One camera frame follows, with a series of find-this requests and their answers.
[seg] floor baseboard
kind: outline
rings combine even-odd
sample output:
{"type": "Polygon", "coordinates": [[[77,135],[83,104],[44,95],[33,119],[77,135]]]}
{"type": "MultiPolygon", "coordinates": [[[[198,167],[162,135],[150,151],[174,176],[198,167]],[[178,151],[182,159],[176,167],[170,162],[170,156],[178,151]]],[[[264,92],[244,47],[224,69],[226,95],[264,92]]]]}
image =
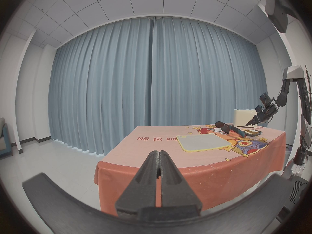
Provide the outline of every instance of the floor baseboard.
{"type": "MultiPolygon", "coordinates": [[[[35,137],[32,137],[32,138],[23,139],[23,140],[20,141],[20,143],[21,143],[21,144],[24,144],[24,143],[27,143],[27,142],[30,142],[30,141],[33,141],[33,140],[35,140],[35,141],[37,141],[38,143],[40,143],[40,142],[43,142],[43,141],[46,141],[46,140],[49,140],[49,139],[51,139],[51,136],[46,137],[46,138],[41,138],[41,139],[37,139],[37,138],[35,138],[35,137]]],[[[13,146],[16,146],[16,142],[11,143],[11,147],[13,147],[13,146]]]]}
{"type": "Polygon", "coordinates": [[[51,139],[51,136],[46,137],[46,138],[36,139],[36,141],[37,141],[38,143],[40,143],[40,142],[43,142],[43,141],[46,141],[46,140],[49,140],[49,139],[51,139]]]}

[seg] vent grille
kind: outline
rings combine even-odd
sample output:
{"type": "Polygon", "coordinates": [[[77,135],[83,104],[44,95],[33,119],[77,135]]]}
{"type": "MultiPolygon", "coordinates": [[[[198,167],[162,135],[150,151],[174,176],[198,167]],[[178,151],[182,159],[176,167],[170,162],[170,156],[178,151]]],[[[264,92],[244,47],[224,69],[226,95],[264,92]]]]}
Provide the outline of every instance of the vent grille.
{"type": "Polygon", "coordinates": [[[295,203],[297,194],[298,194],[299,189],[300,189],[300,186],[302,186],[302,185],[303,185],[303,183],[301,181],[297,180],[294,182],[294,188],[292,189],[291,194],[289,196],[289,200],[291,202],[295,203]]]}

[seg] ceiling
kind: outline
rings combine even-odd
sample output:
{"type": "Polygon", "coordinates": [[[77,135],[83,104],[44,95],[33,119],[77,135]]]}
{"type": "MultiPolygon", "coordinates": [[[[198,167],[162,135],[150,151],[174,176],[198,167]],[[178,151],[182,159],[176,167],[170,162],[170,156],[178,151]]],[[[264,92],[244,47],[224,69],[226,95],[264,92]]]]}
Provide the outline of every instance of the ceiling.
{"type": "Polygon", "coordinates": [[[258,44],[276,32],[257,6],[265,0],[26,0],[7,32],[58,48],[74,36],[108,21],[136,15],[180,15],[219,24],[258,44]]]}

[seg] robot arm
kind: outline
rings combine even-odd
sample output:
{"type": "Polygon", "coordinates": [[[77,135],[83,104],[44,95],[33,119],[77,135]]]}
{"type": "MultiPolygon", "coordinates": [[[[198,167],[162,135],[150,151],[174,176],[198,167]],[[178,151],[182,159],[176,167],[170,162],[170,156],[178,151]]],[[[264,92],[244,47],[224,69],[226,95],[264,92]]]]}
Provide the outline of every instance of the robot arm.
{"type": "Polygon", "coordinates": [[[278,112],[279,107],[283,107],[287,103],[287,94],[289,90],[289,85],[291,82],[296,82],[299,89],[299,97],[301,100],[301,136],[300,136],[300,147],[297,150],[296,156],[294,158],[294,163],[302,165],[305,158],[306,150],[312,140],[312,129],[310,127],[311,114],[310,114],[310,101],[308,98],[308,90],[305,83],[305,77],[303,69],[300,65],[291,66],[284,69],[283,75],[283,86],[277,101],[273,98],[271,99],[267,93],[260,96],[260,100],[263,103],[263,107],[260,105],[255,108],[257,114],[250,120],[246,126],[255,125],[260,122],[265,122],[269,120],[273,115],[278,112]]]}

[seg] knife handle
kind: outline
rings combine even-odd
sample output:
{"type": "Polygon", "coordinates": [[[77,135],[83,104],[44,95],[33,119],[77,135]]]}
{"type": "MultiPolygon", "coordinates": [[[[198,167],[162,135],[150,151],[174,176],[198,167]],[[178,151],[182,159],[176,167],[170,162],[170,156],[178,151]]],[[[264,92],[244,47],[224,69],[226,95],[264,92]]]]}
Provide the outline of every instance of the knife handle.
{"type": "Polygon", "coordinates": [[[234,132],[238,133],[240,136],[242,136],[243,138],[245,138],[245,132],[240,130],[239,128],[237,127],[234,127],[234,126],[231,126],[231,130],[233,130],[234,132]]]}

